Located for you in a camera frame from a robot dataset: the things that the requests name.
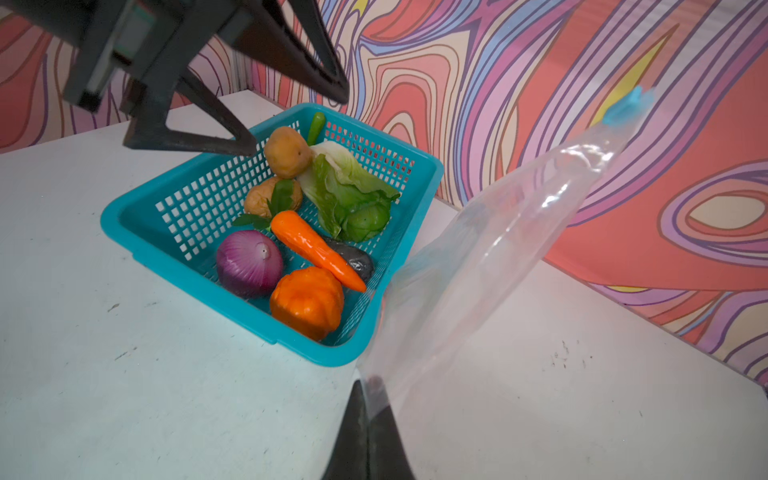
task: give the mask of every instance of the eggplant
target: eggplant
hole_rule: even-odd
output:
[[[363,282],[368,283],[368,280],[371,280],[373,276],[373,260],[369,254],[357,247],[334,240],[331,237],[326,237],[325,235],[321,235],[321,237],[328,243],[328,247],[331,247],[333,251],[346,260],[349,266],[360,275],[360,279]]]

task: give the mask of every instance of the wavy line pattern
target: wavy line pattern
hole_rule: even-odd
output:
[[[325,0],[321,12],[349,103],[256,64],[254,90],[434,154],[439,196],[457,206],[655,87],[548,259],[768,384],[768,314],[754,303],[768,291],[768,0]]]
[[[0,153],[116,124],[128,119],[118,110],[127,76],[111,80],[95,114],[73,108],[61,92],[77,51],[0,7]],[[214,38],[190,68],[216,95],[232,93],[232,53]],[[172,106],[189,103],[176,94]]]

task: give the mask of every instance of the orange bell pepper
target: orange bell pepper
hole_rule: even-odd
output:
[[[339,328],[344,292],[331,272],[310,266],[280,279],[270,309],[280,322],[319,342]]]

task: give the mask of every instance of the teal plastic basket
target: teal plastic basket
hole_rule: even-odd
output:
[[[374,261],[368,291],[345,289],[341,326],[321,343],[275,320],[270,315],[269,298],[243,300],[226,291],[216,271],[216,250],[221,241],[233,231],[247,228],[232,227],[232,220],[242,213],[248,190],[273,176],[263,155],[266,140],[283,126],[306,138],[318,111],[326,115],[321,134],[325,139],[343,144],[367,171],[402,193],[392,205],[386,229],[357,244]],[[250,131],[259,141],[255,156],[198,155],[109,204],[101,215],[101,228],[130,250],[136,261],[267,342],[280,343],[320,365],[349,363],[371,340],[384,289],[406,261],[437,191],[443,166],[432,155],[318,104],[297,105]],[[309,199],[304,199],[299,214],[322,231],[317,209]],[[276,243],[283,252],[286,273],[310,265]]]

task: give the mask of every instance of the green chili pepper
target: green chili pepper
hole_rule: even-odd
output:
[[[319,111],[312,118],[312,124],[310,125],[310,134],[306,137],[306,144],[310,147],[317,143],[317,138],[320,136],[320,132],[323,131],[323,127],[326,125],[326,116],[322,111]]]

